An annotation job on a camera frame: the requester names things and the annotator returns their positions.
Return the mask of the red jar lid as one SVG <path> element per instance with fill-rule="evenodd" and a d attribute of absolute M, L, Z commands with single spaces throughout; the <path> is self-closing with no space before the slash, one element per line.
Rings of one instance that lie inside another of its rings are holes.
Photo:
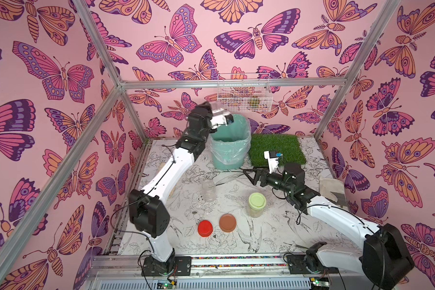
<path fill-rule="evenodd" d="M 209 237 L 213 233 L 213 225 L 208 220 L 203 220 L 198 224 L 198 234 L 203 237 Z"/>

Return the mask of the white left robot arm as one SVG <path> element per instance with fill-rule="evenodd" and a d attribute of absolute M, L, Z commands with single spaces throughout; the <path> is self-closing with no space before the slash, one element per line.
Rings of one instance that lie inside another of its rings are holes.
<path fill-rule="evenodd" d="M 231 113 L 209 102 L 192 109 L 187 117 L 187 128 L 175 145 L 169 147 L 171 156 L 166 164 L 142 189 L 128 194 L 129 222 L 137 233 L 147 238 L 152 247 L 153 266 L 160 273 L 168 274 L 175 267 L 175 250 L 167 236 L 169 195 L 203 153 L 209 135 L 233 121 Z"/>

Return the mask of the brown lid peanut jar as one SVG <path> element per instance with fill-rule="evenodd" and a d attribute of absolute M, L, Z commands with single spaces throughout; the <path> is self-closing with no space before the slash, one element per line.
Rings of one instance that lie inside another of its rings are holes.
<path fill-rule="evenodd" d="M 227 111 L 220 105 L 220 103 L 214 101 L 210 102 L 210 110 L 213 117 L 226 115 Z"/>

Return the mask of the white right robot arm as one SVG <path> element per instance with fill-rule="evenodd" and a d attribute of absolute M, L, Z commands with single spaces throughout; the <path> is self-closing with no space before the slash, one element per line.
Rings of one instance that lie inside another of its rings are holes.
<path fill-rule="evenodd" d="M 327 246 L 318 242 L 304 254 L 310 273 L 328 268 L 365 275 L 382 290 L 392 290 L 415 267 L 401 232 L 391 224 L 378 225 L 335 205 L 305 184 L 305 172 L 298 163 L 285 164 L 280 173 L 257 167 L 245 169 L 251 184 L 280 190 L 299 213 L 312 216 L 351 240 L 358 250 Z"/>

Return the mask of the brown jar lid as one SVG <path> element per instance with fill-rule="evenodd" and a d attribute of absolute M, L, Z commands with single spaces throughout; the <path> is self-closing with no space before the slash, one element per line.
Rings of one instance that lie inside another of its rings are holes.
<path fill-rule="evenodd" d="M 226 213 L 220 217 L 219 227 L 225 233 L 231 233 L 236 229 L 236 218 L 229 213 Z"/>

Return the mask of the clear peanut jar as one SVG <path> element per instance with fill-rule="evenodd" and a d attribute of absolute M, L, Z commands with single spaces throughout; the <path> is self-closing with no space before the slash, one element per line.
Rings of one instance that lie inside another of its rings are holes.
<path fill-rule="evenodd" d="M 216 186 L 213 180 L 206 180 L 203 182 L 201 194 L 203 200 L 207 203 L 211 203 L 216 200 Z"/>

